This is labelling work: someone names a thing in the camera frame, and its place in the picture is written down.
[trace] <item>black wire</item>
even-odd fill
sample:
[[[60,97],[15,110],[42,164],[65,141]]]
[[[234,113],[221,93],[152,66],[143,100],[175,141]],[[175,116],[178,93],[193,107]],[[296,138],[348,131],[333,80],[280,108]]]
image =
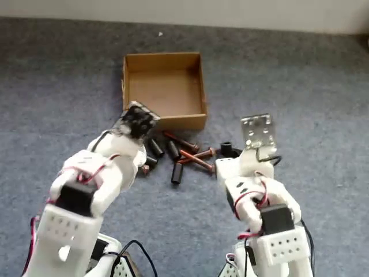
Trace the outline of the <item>black wire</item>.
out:
[[[100,137],[99,137],[99,139],[97,140],[97,142],[93,145],[93,147],[92,147],[92,149],[91,149],[91,152],[94,152],[95,150],[96,150],[96,147],[97,147],[97,145],[103,140],[103,138],[105,138],[105,136],[107,135],[107,134],[111,134],[111,132],[110,131],[105,131]]]
[[[314,240],[312,239],[312,235],[309,231],[309,229],[307,228],[305,221],[301,218],[301,224],[305,229],[305,232],[309,238],[309,243],[310,243],[310,265],[311,265],[311,271],[312,271],[312,275],[315,276],[315,249],[314,249]]]
[[[156,268],[155,268],[154,262],[150,258],[150,255],[147,253],[147,251],[144,248],[144,246],[139,241],[137,241],[136,239],[133,239],[130,242],[128,242],[125,245],[125,247],[123,247],[122,251],[120,251],[118,253],[118,256],[116,257],[116,259],[115,259],[115,261],[113,263],[113,266],[111,268],[110,277],[113,277],[113,275],[114,275],[114,269],[115,269],[116,265],[119,264],[119,261],[123,257],[124,252],[127,251],[128,247],[130,247],[132,244],[137,244],[141,248],[142,252],[145,254],[146,258],[149,260],[149,263],[150,263],[150,265],[152,267],[152,271],[154,272],[154,276],[157,277],[157,272],[156,272]]]
[[[244,277],[247,277],[247,246],[246,246],[247,238],[244,240]]]
[[[271,156],[271,157],[268,157],[268,158],[260,159],[259,148],[256,148],[256,160],[260,163],[269,162],[271,160],[276,160],[273,163],[273,166],[276,166],[277,164],[279,164],[281,162],[282,156]]]
[[[109,251],[109,252],[106,252],[103,254],[104,256],[105,255],[116,255],[116,256],[119,256],[119,253],[118,252],[114,252],[114,251]]]

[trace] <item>gray carpet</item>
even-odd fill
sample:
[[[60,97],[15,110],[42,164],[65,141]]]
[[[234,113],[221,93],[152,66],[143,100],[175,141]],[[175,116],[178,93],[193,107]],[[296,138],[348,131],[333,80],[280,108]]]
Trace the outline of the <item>gray carpet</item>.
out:
[[[276,178],[315,238],[317,276],[367,276],[369,56],[356,39],[10,19],[0,20],[1,276],[20,275],[29,219],[63,161],[121,113],[122,57],[193,50],[203,57],[209,119],[202,132],[184,135],[204,147],[240,147],[240,117],[272,113],[284,157]],[[214,177],[190,166],[174,189],[171,168],[165,158],[137,179],[106,212],[102,232],[142,241],[160,277],[217,276],[243,225]]]

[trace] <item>cable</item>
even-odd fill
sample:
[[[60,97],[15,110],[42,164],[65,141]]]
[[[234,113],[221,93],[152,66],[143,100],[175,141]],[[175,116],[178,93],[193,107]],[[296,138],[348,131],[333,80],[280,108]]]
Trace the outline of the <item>cable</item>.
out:
[[[255,174],[255,177],[258,177],[258,176],[264,176],[261,172],[259,172],[259,171],[255,171],[254,172],[254,174]],[[244,198],[246,195],[248,195],[248,194],[250,194],[250,193],[262,193],[263,194],[263,197],[261,198],[261,201],[260,201],[260,203],[258,203],[257,204],[257,207],[261,207],[261,206],[263,206],[264,204],[265,204],[265,202],[267,202],[268,201],[268,191],[267,191],[267,189],[266,189],[266,184],[265,184],[265,182],[263,181],[263,180],[261,180],[260,179],[260,183],[262,184],[262,186],[264,187],[264,192],[258,192],[258,191],[256,191],[256,190],[253,190],[253,191],[250,191],[250,192],[245,192],[244,194],[241,194],[237,199],[236,199],[236,201],[235,201],[235,204],[234,204],[234,210],[235,210],[235,216],[236,216],[236,218],[239,220],[240,218],[239,218],[239,215],[238,215],[238,211],[237,211],[237,204],[238,204],[238,202],[242,199],[242,198]]]
[[[91,152],[94,152],[96,150],[96,147],[99,145],[99,143],[103,140],[103,138],[105,138],[105,136],[107,134],[111,134],[110,131],[105,131],[100,137],[99,139],[95,142],[95,144],[93,145],[93,147],[91,148]]]
[[[111,268],[110,277],[113,277],[113,275],[114,275],[114,269],[115,269],[116,265],[119,263],[120,259],[123,257],[124,252],[127,251],[128,247],[130,247],[132,244],[137,244],[141,248],[142,252],[145,254],[146,258],[149,260],[149,263],[150,263],[150,265],[152,267],[152,271],[154,272],[154,276],[157,277],[157,272],[156,272],[156,268],[155,268],[154,262],[152,261],[150,255],[147,253],[147,251],[144,248],[144,246],[139,241],[137,241],[136,239],[133,239],[130,242],[128,242],[125,245],[125,247],[123,247],[122,251],[119,252],[119,254],[116,257],[116,259],[115,259],[115,261],[113,263],[113,266]]]
[[[103,253],[103,256],[105,256],[105,255],[116,255],[116,256],[119,256],[119,253],[118,252],[114,252],[114,251],[109,251],[109,252]]]
[[[307,228],[305,221],[301,218],[301,224],[305,229],[305,232],[307,234],[307,237],[309,238],[309,243],[310,243],[310,265],[311,265],[311,271],[312,271],[312,275],[315,276],[315,249],[314,249],[314,240],[312,238],[312,235],[309,231],[309,229]]]
[[[235,262],[235,255],[233,253],[227,253],[225,255],[225,262],[232,267],[235,267],[238,270],[238,267]]]
[[[28,268],[28,264],[29,261],[31,260],[32,254],[33,254],[33,250],[35,248],[35,243],[36,243],[36,222],[39,221],[39,216],[34,216],[33,218],[31,218],[30,221],[30,225],[31,225],[31,241],[29,243],[29,249],[28,249],[28,255],[27,255],[27,259],[25,261],[25,265],[23,268],[23,272],[22,275],[23,276],[25,274],[25,272],[27,271]]]
[[[262,162],[269,162],[271,160],[276,160],[274,163],[273,163],[273,166],[277,166],[281,160],[282,160],[282,156],[271,156],[271,157],[268,157],[268,158],[264,158],[264,159],[260,159],[260,153],[259,153],[259,148],[256,148],[256,160],[260,163]]]
[[[247,245],[246,245],[247,238],[244,239],[244,277],[247,277]]]
[[[113,154],[109,157],[108,160],[114,160],[116,157],[119,157],[120,154]],[[82,184],[88,184],[89,182],[91,182],[97,175],[100,171],[102,171],[102,169],[104,169],[105,167],[107,166],[106,162],[103,163],[92,175],[90,175],[90,177],[88,178],[85,178],[83,179],[83,176],[79,175],[78,176],[78,181],[81,182]],[[85,173],[86,175],[89,175],[90,172],[86,171],[86,170],[83,170],[79,167],[76,167],[76,166],[69,166],[69,167],[65,167],[63,168],[60,172],[59,172],[59,175],[62,174],[65,170],[69,170],[69,169],[73,169],[73,170],[76,170],[76,171],[79,171],[79,172],[82,172],[82,173]]]

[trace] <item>black tube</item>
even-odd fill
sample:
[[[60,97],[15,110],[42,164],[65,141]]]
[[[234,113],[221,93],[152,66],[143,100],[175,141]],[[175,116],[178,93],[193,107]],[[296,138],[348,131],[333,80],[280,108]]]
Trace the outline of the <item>black tube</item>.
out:
[[[153,138],[148,139],[148,147],[156,158],[159,159],[164,156],[164,151],[160,148],[155,139]]]
[[[175,185],[179,185],[182,180],[183,164],[176,163],[173,167],[171,182]]]
[[[174,162],[180,159],[182,155],[179,153],[178,147],[177,145],[175,145],[174,141],[172,140],[168,141],[167,148],[169,156],[172,158]]]
[[[146,157],[146,164],[153,169],[157,165],[157,159],[151,158],[150,156]]]

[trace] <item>plastic mounting hole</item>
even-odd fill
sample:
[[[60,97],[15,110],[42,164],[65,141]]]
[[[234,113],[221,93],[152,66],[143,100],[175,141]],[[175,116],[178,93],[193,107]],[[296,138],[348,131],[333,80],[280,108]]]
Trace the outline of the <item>plastic mounting hole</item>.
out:
[[[70,245],[61,247],[58,251],[58,256],[61,261],[66,261],[69,255]]]

